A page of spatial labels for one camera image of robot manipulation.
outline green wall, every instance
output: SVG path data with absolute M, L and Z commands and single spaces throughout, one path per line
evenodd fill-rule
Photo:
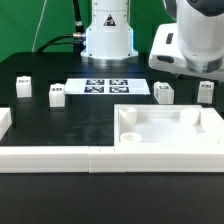
M 35 50 L 50 39 L 74 32 L 72 0 L 46 0 L 45 13 L 36 39 Z M 31 52 L 44 0 L 0 0 L 0 61 L 16 52 Z M 91 0 L 79 0 L 85 28 L 91 22 Z M 162 0 L 132 0 L 131 26 L 135 48 L 150 52 L 155 32 L 166 15 Z M 72 51 L 70 46 L 51 47 L 49 51 Z

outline black cable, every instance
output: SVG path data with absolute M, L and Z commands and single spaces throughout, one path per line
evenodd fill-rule
M 73 0 L 73 7 L 74 7 L 74 12 L 75 12 L 75 20 L 77 22 L 82 21 L 78 0 Z
M 48 47 L 48 45 L 50 45 L 50 44 L 52 44 L 52 43 L 54 43 L 56 41 L 67 39 L 67 38 L 73 38 L 73 35 L 72 34 L 66 34 L 66 35 L 62 35 L 62 36 L 56 37 L 56 38 L 48 41 L 46 44 L 44 44 L 42 47 L 40 47 L 36 52 L 41 53 L 46 47 Z
M 48 41 L 46 44 L 54 43 L 54 42 L 56 42 L 58 40 L 62 40 L 62 39 L 66 39 L 66 38 L 73 38 L 73 35 L 72 34 L 62 35 L 62 36 L 56 37 L 56 38 Z
M 75 29 L 76 29 L 76 32 L 83 33 L 84 32 L 84 26 L 82 24 L 82 19 L 81 19 L 81 13 L 80 13 L 79 1 L 78 0 L 73 0 L 73 8 L 74 8 L 74 13 L 75 13 Z
M 43 51 L 49 47 L 49 46 L 54 46 L 54 45 L 74 45 L 74 44 L 80 44 L 80 42 L 65 42 L 65 43 L 47 43 L 40 47 L 36 52 L 37 53 L 43 53 Z

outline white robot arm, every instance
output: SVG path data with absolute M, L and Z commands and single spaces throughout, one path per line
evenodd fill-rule
M 128 24 L 130 0 L 92 0 L 92 23 L 86 30 L 83 62 L 122 65 L 137 61 L 133 30 Z
M 161 25 L 150 67 L 224 81 L 224 1 L 163 0 L 177 23 Z

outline black table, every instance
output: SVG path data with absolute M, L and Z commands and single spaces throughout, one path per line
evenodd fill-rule
M 17 99 L 16 77 L 32 76 L 32 100 Z M 120 68 L 84 65 L 70 53 L 18 53 L 0 64 L 0 106 L 13 125 L 1 146 L 113 146 L 114 104 L 156 104 L 152 96 L 66 97 L 49 108 L 51 84 L 67 78 L 145 78 L 167 81 L 175 104 L 196 104 L 202 79 L 148 68 L 147 56 Z M 224 115 L 224 87 L 216 83 L 212 106 Z M 1 223 L 223 224 L 224 175 L 207 173 L 0 174 Z

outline white cylinder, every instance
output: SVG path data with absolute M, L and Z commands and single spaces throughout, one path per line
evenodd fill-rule
M 119 108 L 119 123 L 124 125 L 134 125 L 137 121 L 137 109 L 123 106 Z
M 141 143 L 142 136 L 138 133 L 127 132 L 120 136 L 121 143 Z
M 199 120 L 199 110 L 193 107 L 184 107 L 180 113 L 180 123 L 183 125 L 197 125 Z

